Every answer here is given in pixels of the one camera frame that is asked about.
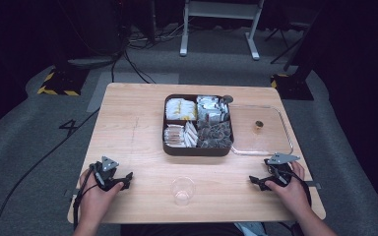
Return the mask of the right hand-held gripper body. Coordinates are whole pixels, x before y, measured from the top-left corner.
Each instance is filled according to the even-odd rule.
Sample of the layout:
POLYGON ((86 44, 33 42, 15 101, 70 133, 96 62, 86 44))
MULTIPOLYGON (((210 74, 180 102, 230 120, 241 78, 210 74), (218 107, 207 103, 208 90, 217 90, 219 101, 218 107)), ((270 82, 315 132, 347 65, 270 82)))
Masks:
POLYGON ((299 156, 279 152, 276 152, 270 158, 265 158, 265 164, 271 174, 270 179, 280 186, 287 186, 293 173, 289 163, 299 159, 299 156))

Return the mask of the black yellow striped stand base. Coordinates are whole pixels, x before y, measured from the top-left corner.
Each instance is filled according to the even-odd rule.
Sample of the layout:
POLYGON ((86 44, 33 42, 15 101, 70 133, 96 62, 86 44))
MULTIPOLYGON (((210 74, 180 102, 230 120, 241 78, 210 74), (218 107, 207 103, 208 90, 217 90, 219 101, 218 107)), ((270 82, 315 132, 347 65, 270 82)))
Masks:
POLYGON ((78 96, 88 77, 89 70, 61 71, 52 68, 38 89, 38 94, 78 96))
POLYGON ((279 93, 281 99, 313 100, 314 97, 305 81, 295 75, 273 74, 270 77, 271 86, 279 93))

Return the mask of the pile of clear packets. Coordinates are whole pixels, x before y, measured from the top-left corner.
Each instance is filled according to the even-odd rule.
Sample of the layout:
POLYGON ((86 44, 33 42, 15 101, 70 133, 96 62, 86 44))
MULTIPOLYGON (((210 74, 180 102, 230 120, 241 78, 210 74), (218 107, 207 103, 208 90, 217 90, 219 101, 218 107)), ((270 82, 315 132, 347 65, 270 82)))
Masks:
POLYGON ((184 128, 182 125, 168 124, 163 132, 164 142, 173 148, 185 148, 184 128))

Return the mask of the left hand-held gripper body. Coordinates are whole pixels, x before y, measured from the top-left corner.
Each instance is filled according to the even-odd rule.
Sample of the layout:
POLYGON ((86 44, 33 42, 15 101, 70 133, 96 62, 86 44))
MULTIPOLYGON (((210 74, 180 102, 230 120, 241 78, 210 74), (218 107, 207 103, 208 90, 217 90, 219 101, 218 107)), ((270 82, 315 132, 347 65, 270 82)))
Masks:
POLYGON ((90 165, 91 171, 94 173, 94 177, 97 185, 105 192, 109 191, 118 183, 123 183, 122 189, 125 189, 126 179, 115 179, 114 174, 117 170, 119 163, 111 158, 103 156, 101 161, 97 161, 90 165))

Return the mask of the light blue cloth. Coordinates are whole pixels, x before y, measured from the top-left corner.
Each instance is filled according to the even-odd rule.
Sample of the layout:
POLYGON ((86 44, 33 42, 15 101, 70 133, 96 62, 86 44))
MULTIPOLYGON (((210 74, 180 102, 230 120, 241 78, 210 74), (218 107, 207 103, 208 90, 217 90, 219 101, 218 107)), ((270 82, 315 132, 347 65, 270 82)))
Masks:
POLYGON ((261 222, 236 222, 234 226, 243 236, 268 236, 261 222))

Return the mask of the person's right hand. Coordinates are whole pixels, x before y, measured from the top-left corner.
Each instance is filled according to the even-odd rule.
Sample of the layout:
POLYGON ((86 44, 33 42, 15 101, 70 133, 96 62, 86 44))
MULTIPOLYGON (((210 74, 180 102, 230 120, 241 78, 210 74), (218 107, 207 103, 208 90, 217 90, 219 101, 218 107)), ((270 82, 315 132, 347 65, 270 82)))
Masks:
POLYGON ((305 215, 311 210, 308 203, 305 190, 301 181, 304 178, 304 168, 296 161, 291 164, 295 177, 292 177, 290 183, 281 187, 273 181, 266 181, 265 185, 275 192, 282 200, 284 206, 296 217, 305 215))

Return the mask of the clear plastic cup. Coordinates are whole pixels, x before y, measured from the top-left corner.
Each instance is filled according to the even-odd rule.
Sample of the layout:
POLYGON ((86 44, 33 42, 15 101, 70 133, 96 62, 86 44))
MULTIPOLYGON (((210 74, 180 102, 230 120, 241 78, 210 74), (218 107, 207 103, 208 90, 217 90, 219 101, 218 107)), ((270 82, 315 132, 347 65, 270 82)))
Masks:
POLYGON ((170 191, 178 206, 187 206, 195 195, 196 186, 189 177, 177 177, 172 181, 170 191))

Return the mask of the person's left hand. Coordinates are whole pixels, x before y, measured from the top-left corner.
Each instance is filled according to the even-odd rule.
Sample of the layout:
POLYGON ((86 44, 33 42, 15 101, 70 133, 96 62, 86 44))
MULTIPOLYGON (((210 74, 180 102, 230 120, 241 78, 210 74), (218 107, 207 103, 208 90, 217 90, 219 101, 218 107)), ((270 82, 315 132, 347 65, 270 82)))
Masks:
POLYGON ((95 177, 90 169, 86 170, 81 175, 80 183, 85 187, 86 193, 80 203, 78 227, 86 228, 90 231, 91 229, 98 228, 101 224, 110 204, 123 188, 124 184, 119 182, 109 191, 105 192, 97 185, 95 177))

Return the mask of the pile of white yellow packets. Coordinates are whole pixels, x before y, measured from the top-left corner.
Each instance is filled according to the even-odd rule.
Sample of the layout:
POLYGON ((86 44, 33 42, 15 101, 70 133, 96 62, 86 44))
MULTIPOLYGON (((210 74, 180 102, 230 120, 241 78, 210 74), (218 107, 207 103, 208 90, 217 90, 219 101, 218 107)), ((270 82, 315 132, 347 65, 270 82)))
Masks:
POLYGON ((195 120, 196 103, 184 98, 171 98, 165 105, 167 120, 195 120))

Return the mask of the clear box lid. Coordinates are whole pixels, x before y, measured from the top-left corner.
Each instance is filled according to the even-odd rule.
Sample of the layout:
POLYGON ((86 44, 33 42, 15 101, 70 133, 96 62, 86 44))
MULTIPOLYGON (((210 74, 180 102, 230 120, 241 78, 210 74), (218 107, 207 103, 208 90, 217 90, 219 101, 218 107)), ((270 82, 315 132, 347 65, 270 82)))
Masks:
POLYGON ((238 155, 291 154, 293 144, 281 112, 271 105, 230 105, 231 150, 238 155))

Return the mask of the brown compartment box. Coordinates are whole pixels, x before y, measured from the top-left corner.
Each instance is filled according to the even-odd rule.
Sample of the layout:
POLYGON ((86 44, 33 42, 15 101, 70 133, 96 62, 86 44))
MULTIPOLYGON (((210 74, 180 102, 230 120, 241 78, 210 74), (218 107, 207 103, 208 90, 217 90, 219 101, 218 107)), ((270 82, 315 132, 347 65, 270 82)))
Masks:
MULTIPOLYGON (((197 117, 195 120, 167 120, 165 116, 165 105, 168 100, 171 98, 184 98, 187 100, 194 101, 196 103, 196 113, 197 113, 197 96, 198 95, 205 95, 205 94, 171 94, 169 95, 164 101, 164 112, 163 112, 163 124, 162 124, 162 143, 163 143, 163 150, 170 155, 185 155, 185 156, 224 156, 227 155, 231 149, 228 148, 202 148, 202 147, 170 147, 168 146, 163 139, 163 132, 164 129, 167 127, 168 124, 175 124, 175 125, 182 125, 185 128, 185 125, 188 121, 191 121, 195 126, 198 134, 198 130, 201 126, 205 124, 210 124, 208 122, 198 121, 197 117)), ((228 119, 226 120, 230 123, 231 131, 232 125, 230 120, 230 115, 228 114, 228 119)))

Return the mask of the row of white stick packets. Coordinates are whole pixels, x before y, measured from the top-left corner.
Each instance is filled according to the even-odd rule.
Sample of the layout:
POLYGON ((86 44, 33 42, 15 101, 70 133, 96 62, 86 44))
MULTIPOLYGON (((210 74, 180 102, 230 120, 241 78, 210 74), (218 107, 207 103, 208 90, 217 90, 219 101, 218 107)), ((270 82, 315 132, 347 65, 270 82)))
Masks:
POLYGON ((194 148, 198 143, 197 130, 191 121, 188 121, 185 125, 184 142, 188 148, 194 148))

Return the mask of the black tripod stand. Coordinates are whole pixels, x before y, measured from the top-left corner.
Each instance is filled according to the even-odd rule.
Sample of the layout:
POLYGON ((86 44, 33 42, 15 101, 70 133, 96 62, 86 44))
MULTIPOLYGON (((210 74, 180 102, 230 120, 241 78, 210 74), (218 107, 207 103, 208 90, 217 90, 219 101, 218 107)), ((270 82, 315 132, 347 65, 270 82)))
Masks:
POLYGON ((283 40, 283 45, 285 46, 285 50, 280 53, 275 59, 271 61, 271 64, 275 64, 279 59, 281 59, 283 56, 285 56, 290 50, 295 48, 302 40, 302 38, 299 38, 296 42, 293 44, 288 44, 287 40, 284 36, 284 33, 289 30, 295 30, 299 31, 302 34, 305 34, 307 30, 310 28, 309 24, 305 23, 299 23, 299 22, 289 22, 287 24, 284 24, 281 28, 274 29, 266 38, 265 41, 269 41, 276 33, 279 33, 283 40))

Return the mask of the pile of dark packets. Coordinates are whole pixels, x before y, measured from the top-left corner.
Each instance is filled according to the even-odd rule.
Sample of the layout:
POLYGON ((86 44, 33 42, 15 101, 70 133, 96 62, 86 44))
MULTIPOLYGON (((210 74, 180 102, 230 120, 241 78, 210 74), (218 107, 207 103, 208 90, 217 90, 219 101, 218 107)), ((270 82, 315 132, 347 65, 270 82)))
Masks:
POLYGON ((198 130, 199 148, 230 148, 233 140, 232 131, 228 121, 215 125, 205 124, 198 130))

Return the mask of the pile of silver packets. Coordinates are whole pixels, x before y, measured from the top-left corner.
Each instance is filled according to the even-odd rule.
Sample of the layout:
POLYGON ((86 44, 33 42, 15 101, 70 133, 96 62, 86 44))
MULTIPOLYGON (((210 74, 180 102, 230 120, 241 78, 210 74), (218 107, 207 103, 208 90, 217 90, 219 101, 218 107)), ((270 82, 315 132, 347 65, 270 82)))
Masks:
POLYGON ((197 120, 217 124, 228 119, 229 109, 221 96, 197 96, 197 120))

